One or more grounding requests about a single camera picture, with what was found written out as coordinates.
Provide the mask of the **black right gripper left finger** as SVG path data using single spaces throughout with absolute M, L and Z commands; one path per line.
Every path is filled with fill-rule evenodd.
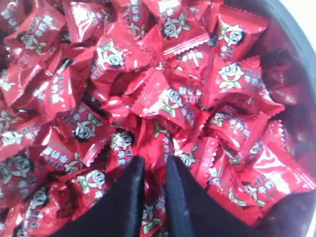
M 145 201 L 145 160 L 133 157 L 111 189 L 54 237 L 138 237 Z

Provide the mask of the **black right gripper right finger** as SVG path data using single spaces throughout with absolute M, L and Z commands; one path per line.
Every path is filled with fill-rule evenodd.
M 176 156 L 167 159 L 166 211 L 171 237 L 249 236 L 249 227 L 208 196 Z

